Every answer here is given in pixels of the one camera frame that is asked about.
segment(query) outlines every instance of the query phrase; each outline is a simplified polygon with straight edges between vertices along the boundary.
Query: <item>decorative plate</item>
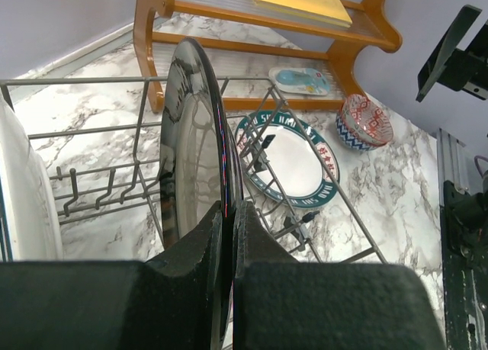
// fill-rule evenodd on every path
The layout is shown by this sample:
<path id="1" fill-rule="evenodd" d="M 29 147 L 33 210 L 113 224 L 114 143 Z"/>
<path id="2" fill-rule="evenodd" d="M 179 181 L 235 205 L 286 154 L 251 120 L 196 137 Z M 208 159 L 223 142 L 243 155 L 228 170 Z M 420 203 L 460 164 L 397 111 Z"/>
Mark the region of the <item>decorative plate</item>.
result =
<path id="1" fill-rule="evenodd" d="M 260 111 L 254 114 L 253 122 L 256 129 L 259 130 L 270 116 L 271 111 Z M 334 177 L 339 181 L 339 165 L 329 144 L 309 124 L 300 122 Z M 252 135 L 250 129 L 246 135 L 243 135 L 247 126 L 248 119 L 244 118 L 236 129 L 239 153 Z M 297 208 L 310 209 L 328 203 L 337 189 L 310 148 L 310 144 L 302 136 L 295 120 L 289 114 L 278 112 L 264 132 L 263 139 L 272 134 L 275 137 L 266 149 L 266 155 L 291 204 Z M 246 162 L 249 163 L 251 159 L 250 153 L 246 157 Z M 281 201 L 282 194 L 276 183 L 266 189 L 272 180 L 268 170 L 255 172 L 254 169 L 250 169 L 248 176 L 259 190 L 270 198 Z"/>

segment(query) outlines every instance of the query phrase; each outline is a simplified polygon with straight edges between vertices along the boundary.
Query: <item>bowl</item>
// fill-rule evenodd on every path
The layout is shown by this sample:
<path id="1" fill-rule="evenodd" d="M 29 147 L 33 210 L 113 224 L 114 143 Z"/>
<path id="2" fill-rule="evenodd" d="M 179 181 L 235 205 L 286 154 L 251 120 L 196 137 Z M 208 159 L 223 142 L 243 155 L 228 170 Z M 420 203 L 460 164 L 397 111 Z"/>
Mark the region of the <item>bowl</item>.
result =
<path id="1" fill-rule="evenodd" d="M 363 95 L 350 95 L 335 119 L 341 140 L 352 149 L 373 150 L 393 139 L 388 116 Z"/>

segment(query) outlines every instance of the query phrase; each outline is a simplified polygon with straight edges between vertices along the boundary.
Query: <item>book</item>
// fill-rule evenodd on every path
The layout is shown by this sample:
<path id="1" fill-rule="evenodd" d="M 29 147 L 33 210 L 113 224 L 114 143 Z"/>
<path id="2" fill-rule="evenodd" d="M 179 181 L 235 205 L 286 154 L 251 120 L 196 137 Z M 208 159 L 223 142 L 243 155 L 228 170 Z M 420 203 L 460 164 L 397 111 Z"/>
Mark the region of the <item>book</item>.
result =
<path id="1" fill-rule="evenodd" d="M 259 6 L 300 17 L 349 27 L 352 20 L 341 0 L 253 0 Z"/>

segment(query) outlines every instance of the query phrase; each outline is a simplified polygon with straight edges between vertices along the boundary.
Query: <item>white marble surface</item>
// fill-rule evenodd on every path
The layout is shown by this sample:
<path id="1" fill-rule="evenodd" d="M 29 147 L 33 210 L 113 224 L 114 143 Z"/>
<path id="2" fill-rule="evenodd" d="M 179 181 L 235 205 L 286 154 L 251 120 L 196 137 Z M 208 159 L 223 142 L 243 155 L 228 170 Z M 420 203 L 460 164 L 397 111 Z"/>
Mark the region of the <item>white marble surface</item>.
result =
<path id="1" fill-rule="evenodd" d="M 173 18 L 162 27 L 181 34 L 294 47 L 269 29 L 188 15 Z M 252 56 L 241 56 L 249 56 L 248 63 L 253 64 Z M 259 60 L 263 69 L 272 66 L 264 61 Z M 165 75 L 162 67 L 164 64 L 159 64 L 160 75 Z M 252 67 L 244 71 L 243 75 L 255 74 Z M 140 75 L 131 43 L 71 74 L 72 77 L 128 75 Z M 248 96 L 250 91 L 255 92 L 255 89 L 243 88 L 239 95 Z M 136 122 L 141 93 L 142 84 L 136 83 L 56 85 L 19 101 L 15 109 L 28 133 L 133 124 Z M 389 262 L 407 265 L 420 276 L 429 293 L 435 315 L 443 326 L 435 140 L 400 115 L 387 112 L 394 128 L 394 140 L 390 145 L 369 153 L 358 153 L 341 144 L 336 135 L 334 114 L 307 112 L 299 113 L 299 117 L 316 128 L 332 147 L 341 169 L 341 186 L 366 227 Z M 148 106 L 144 114 L 145 121 L 159 118 L 159 115 L 149 111 Z M 47 163 L 50 175 L 56 173 L 57 166 L 61 167 L 63 173 L 68 173 L 70 168 L 83 171 L 131 162 L 133 130 L 35 140 L 33 145 Z M 157 159 L 158 155 L 158 128 L 143 130 L 138 156 L 142 160 L 149 160 Z M 155 176 L 157 168 L 157 163 L 144 165 L 144 175 Z M 115 183 L 130 181 L 131 175 L 131 169 L 117 170 Z M 82 176 L 79 189 L 100 188 L 107 184 L 107 180 L 107 172 Z M 69 179 L 53 181 L 53 189 L 55 195 L 66 194 L 69 191 Z M 119 193 L 120 189 L 114 189 L 112 196 L 116 197 Z M 100 194 L 103 191 L 92 196 L 81 196 L 74 206 L 92 204 Z M 62 210 L 64 202 L 66 199 L 58 201 L 58 210 Z M 272 202 L 261 199 L 259 205 L 266 208 Z M 83 213 L 75 213 L 71 217 L 81 215 Z M 283 211 L 279 210 L 271 216 L 269 222 L 274 229 L 278 229 L 282 219 Z M 339 194 L 310 224 L 310 232 L 325 261 L 341 261 L 369 247 Z M 147 206 L 64 224 L 62 236 L 67 259 L 144 260 L 162 250 Z M 288 248 L 295 245 L 295 242 L 292 236 L 281 240 Z M 313 259 L 312 253 L 308 251 L 297 252 L 296 257 L 305 261 Z M 362 261 L 376 262 L 377 258 L 371 255 Z"/>

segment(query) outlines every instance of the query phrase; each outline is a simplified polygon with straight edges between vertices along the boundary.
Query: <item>white plate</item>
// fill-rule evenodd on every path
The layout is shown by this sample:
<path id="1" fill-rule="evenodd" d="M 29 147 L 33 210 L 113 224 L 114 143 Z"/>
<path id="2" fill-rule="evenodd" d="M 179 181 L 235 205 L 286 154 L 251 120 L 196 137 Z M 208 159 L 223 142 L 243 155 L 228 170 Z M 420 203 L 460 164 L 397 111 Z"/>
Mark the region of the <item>white plate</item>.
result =
<path id="1" fill-rule="evenodd" d="M 254 116 L 253 123 L 259 130 L 271 116 L 271 111 L 260 111 Z M 330 146 L 310 125 L 303 121 L 300 122 L 335 179 L 339 181 L 339 165 Z M 239 152 L 243 150 L 248 136 L 250 136 L 250 130 L 248 130 L 241 139 L 247 125 L 248 119 L 244 118 L 236 129 Z M 262 138 L 264 139 L 268 135 L 275 135 L 275 137 L 266 149 L 266 156 L 284 192 L 290 198 L 291 204 L 294 207 L 310 209 L 329 202 L 337 189 L 322 168 L 310 144 L 302 136 L 295 120 L 289 114 L 278 112 Z M 251 154 L 246 158 L 249 163 L 252 158 Z M 248 176 L 252 183 L 266 195 L 276 201 L 282 200 L 283 195 L 275 182 L 266 188 L 272 181 L 271 173 L 268 170 L 255 173 L 251 169 Z"/>
<path id="2" fill-rule="evenodd" d="M 53 191 L 14 112 L 0 98 L 0 246 L 7 261 L 63 259 Z"/>
<path id="3" fill-rule="evenodd" d="M 279 73 L 281 71 L 292 71 L 303 73 L 308 75 L 312 83 L 310 84 L 283 84 L 279 81 Z M 327 78 L 318 70 L 312 68 L 287 68 L 287 67 L 274 67 L 269 69 L 269 78 L 271 78 L 276 86 L 287 93 L 294 93 L 297 95 L 309 95 L 309 96 L 326 96 L 330 92 L 330 85 L 327 82 Z"/>

